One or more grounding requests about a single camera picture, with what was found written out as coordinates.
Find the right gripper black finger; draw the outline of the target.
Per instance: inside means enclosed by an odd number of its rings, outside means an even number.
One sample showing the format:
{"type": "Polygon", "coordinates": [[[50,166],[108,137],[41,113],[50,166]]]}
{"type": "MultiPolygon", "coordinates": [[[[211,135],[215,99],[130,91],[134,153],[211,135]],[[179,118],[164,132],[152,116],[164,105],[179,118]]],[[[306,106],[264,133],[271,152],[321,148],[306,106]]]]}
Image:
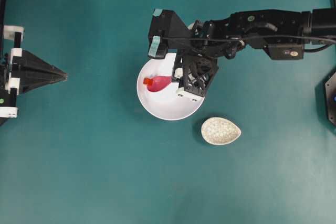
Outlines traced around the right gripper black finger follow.
{"type": "Polygon", "coordinates": [[[181,78],[183,78],[182,57],[176,55],[172,70],[172,82],[179,82],[181,78]]]}
{"type": "Polygon", "coordinates": [[[187,87],[188,87],[188,74],[189,74],[189,67],[188,65],[184,62],[184,60],[182,59],[182,64],[183,64],[183,78],[180,79],[179,81],[179,85],[178,85],[178,92],[186,92],[187,91],[187,87]]]}

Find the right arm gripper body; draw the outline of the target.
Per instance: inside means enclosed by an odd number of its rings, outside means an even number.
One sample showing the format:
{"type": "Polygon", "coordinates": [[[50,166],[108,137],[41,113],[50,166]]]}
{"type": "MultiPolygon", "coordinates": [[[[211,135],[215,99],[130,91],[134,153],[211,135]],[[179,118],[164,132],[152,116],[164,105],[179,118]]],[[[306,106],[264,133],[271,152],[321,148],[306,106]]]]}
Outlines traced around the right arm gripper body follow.
{"type": "Polygon", "coordinates": [[[205,97],[219,67],[218,25],[213,21],[196,21],[192,28],[191,48],[177,49],[189,67],[187,94],[205,97]]]}

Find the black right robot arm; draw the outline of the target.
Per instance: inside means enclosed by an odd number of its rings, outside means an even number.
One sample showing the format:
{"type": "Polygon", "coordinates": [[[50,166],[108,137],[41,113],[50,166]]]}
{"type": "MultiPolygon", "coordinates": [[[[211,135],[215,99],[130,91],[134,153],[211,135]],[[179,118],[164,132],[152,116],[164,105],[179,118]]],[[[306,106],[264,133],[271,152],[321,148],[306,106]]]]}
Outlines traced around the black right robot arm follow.
{"type": "Polygon", "coordinates": [[[335,9],[307,12],[258,10],[237,12],[221,20],[196,21],[190,34],[181,29],[169,39],[176,43],[172,82],[179,97],[205,97],[217,71],[218,59],[234,59],[250,46],[271,60],[301,60],[335,45],[335,9]]]}

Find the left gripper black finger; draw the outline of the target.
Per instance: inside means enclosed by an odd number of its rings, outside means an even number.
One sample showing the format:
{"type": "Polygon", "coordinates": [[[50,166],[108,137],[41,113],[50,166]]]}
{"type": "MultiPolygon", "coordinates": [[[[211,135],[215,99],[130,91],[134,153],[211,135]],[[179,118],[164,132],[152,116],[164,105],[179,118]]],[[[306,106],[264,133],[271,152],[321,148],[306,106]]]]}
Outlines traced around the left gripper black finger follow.
{"type": "Polygon", "coordinates": [[[17,94],[27,93],[33,89],[67,80],[67,74],[52,73],[11,73],[10,89],[16,89],[17,94]]]}
{"type": "Polygon", "coordinates": [[[58,69],[57,67],[50,65],[49,63],[43,61],[42,59],[38,58],[31,52],[27,50],[20,50],[18,52],[11,53],[11,64],[21,65],[24,68],[34,70],[34,71],[41,71],[45,73],[52,73],[57,75],[66,75],[65,72],[58,69]]]}

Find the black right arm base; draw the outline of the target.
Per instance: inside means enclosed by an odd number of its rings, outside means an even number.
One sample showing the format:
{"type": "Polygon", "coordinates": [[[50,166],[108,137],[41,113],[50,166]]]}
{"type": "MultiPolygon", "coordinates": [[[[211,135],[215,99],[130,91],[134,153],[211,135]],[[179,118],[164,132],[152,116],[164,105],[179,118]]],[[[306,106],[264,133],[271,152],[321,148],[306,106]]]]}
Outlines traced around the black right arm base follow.
{"type": "Polygon", "coordinates": [[[323,126],[335,131],[335,68],[315,87],[318,119],[323,126]]]}

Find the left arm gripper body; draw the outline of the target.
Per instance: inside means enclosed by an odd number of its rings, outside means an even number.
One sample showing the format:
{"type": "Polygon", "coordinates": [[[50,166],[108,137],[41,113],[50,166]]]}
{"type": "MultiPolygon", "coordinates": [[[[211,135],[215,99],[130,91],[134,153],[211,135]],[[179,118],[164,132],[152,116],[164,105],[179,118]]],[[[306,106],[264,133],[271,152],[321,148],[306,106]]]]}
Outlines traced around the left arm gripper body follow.
{"type": "Polygon", "coordinates": [[[7,57],[7,67],[4,72],[4,94],[6,98],[2,98],[1,118],[17,118],[18,108],[16,106],[16,98],[19,95],[20,78],[12,75],[14,58],[22,56],[21,42],[24,39],[24,28],[20,26],[4,25],[3,39],[12,40],[14,46],[7,57]]]}

